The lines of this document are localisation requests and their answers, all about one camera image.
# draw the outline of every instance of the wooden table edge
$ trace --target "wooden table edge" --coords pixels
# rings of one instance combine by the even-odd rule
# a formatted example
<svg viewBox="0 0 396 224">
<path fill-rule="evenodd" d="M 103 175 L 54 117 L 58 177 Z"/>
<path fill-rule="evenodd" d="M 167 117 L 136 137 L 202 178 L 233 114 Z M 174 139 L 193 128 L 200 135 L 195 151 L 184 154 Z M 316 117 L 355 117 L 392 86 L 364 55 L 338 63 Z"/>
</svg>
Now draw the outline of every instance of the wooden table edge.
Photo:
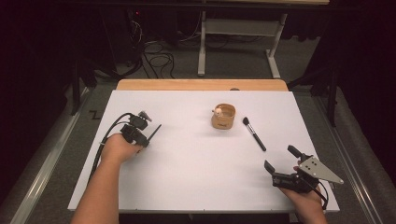
<svg viewBox="0 0 396 224">
<path fill-rule="evenodd" d="M 123 79 L 117 91 L 289 91 L 282 79 Z"/>
</svg>

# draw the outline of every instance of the brush bristles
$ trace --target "brush bristles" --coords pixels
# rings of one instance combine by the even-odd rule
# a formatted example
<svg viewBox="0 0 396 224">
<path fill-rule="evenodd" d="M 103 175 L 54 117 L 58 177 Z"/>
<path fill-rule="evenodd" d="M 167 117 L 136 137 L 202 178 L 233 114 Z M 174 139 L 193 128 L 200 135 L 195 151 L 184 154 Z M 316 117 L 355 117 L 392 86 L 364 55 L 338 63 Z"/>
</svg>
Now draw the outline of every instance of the brush bristles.
<svg viewBox="0 0 396 224">
<path fill-rule="evenodd" d="M 244 122 L 245 125 L 248 125 L 248 118 L 244 118 L 244 120 L 242 120 L 242 122 Z"/>
</svg>

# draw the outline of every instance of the wrist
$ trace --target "wrist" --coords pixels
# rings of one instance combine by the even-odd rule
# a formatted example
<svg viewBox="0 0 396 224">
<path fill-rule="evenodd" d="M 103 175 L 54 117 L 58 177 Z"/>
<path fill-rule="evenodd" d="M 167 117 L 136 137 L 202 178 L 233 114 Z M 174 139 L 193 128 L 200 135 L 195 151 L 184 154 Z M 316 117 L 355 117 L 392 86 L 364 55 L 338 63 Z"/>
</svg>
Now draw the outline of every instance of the wrist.
<svg viewBox="0 0 396 224">
<path fill-rule="evenodd" d="M 110 158 L 105 158 L 101 159 L 99 165 L 103 166 L 116 166 L 116 167 L 121 167 L 122 161 L 116 160 L 116 159 L 110 159 Z"/>
<path fill-rule="evenodd" d="M 307 217 L 302 217 L 301 221 L 304 224 L 327 224 L 326 217 L 322 212 L 315 213 Z"/>
</svg>

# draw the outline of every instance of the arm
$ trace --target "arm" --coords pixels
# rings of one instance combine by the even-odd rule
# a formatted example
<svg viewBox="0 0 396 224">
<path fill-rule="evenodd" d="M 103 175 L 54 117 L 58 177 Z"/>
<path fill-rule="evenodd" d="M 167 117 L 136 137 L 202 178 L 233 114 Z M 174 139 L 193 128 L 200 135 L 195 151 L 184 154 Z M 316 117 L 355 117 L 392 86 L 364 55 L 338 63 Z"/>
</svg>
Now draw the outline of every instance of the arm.
<svg viewBox="0 0 396 224">
<path fill-rule="evenodd" d="M 107 139 L 101 162 L 79 201 L 72 223 L 119 222 L 120 166 L 141 149 L 126 142 L 119 133 Z"/>
</svg>

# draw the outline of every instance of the table leg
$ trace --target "table leg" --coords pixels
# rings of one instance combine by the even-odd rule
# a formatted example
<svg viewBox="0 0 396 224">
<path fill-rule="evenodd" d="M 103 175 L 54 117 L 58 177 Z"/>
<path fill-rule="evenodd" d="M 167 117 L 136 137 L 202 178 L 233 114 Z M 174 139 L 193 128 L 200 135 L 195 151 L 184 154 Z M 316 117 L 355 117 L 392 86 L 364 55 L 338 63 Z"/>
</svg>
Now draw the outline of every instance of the table leg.
<svg viewBox="0 0 396 224">
<path fill-rule="evenodd" d="M 205 61 L 206 61 L 205 36 L 206 36 L 206 12 L 203 11 L 201 18 L 201 47 L 199 49 L 198 77 L 203 77 L 205 75 Z"/>
<path fill-rule="evenodd" d="M 274 37 L 274 44 L 271 49 L 268 49 L 266 51 L 268 63 L 270 65 L 270 69 L 271 69 L 273 78 L 280 78 L 279 70 L 277 69 L 274 55 L 275 55 L 276 48 L 277 48 L 277 45 L 280 40 L 280 36 L 282 35 L 282 32 L 283 32 L 283 27 L 285 27 L 285 21 L 286 21 L 287 17 L 288 17 L 288 14 L 282 14 L 282 16 L 280 17 L 279 25 L 277 26 L 276 35 Z"/>
<path fill-rule="evenodd" d="M 76 115 L 78 111 L 80 100 L 79 100 L 79 76 L 78 76 L 78 62 L 72 66 L 72 86 L 73 86 L 73 109 L 71 115 Z"/>
</svg>

